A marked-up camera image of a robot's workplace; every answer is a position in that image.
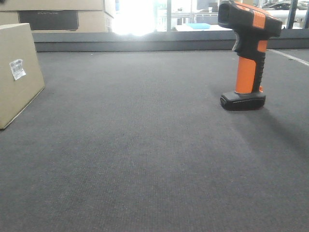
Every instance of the white sticker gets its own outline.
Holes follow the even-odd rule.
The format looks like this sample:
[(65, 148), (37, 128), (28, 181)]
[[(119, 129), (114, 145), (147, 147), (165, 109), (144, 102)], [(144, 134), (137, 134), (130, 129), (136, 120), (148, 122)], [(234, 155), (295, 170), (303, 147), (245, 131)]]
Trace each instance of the white sticker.
[(14, 79), (17, 81), (22, 76), (26, 75), (25, 70), (23, 69), (23, 60), (17, 59), (10, 63), (11, 71)]

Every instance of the white line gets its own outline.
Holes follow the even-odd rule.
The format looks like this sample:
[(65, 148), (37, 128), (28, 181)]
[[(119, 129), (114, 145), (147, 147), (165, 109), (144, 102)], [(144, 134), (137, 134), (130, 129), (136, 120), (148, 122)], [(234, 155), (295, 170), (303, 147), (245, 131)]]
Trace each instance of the white line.
[(280, 51), (277, 51), (277, 50), (274, 50), (274, 49), (268, 49), (268, 51), (277, 53), (277, 54), (279, 54), (279, 55), (282, 55), (282, 56), (284, 56), (284, 57), (287, 57), (288, 59), (293, 59), (293, 60), (298, 61), (299, 63), (302, 63), (302, 64), (304, 64), (304, 65), (309, 66), (309, 62), (307, 62), (307, 61), (305, 61), (305, 60), (303, 60), (303, 59), (300, 59), (300, 58), (297, 58), (297, 57), (293, 57), (293, 56), (291, 56), (291, 55), (288, 55), (288, 54), (286, 54), (286, 53), (283, 53), (283, 52), (280, 52)]

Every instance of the scanner handle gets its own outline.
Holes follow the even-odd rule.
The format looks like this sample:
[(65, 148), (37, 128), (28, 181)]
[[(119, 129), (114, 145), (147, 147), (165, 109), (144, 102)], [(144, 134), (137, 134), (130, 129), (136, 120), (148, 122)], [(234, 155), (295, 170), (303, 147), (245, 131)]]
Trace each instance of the scanner handle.
[(269, 38), (239, 31), (235, 33), (237, 39), (233, 50), (239, 56), (235, 91), (237, 93), (259, 92)]

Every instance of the cardboard box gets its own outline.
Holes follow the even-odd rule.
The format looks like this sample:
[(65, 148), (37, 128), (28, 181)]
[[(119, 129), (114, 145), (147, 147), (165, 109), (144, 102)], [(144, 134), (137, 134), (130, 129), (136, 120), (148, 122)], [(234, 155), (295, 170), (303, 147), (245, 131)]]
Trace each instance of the cardboard box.
[(0, 26), (0, 129), (44, 89), (29, 24)]
[(103, 10), (104, 0), (6, 0), (0, 11)]
[[(103, 11), (78, 11), (77, 30), (32, 30), (34, 33), (111, 32), (111, 18)], [(0, 25), (19, 23), (18, 12), (0, 12)]]

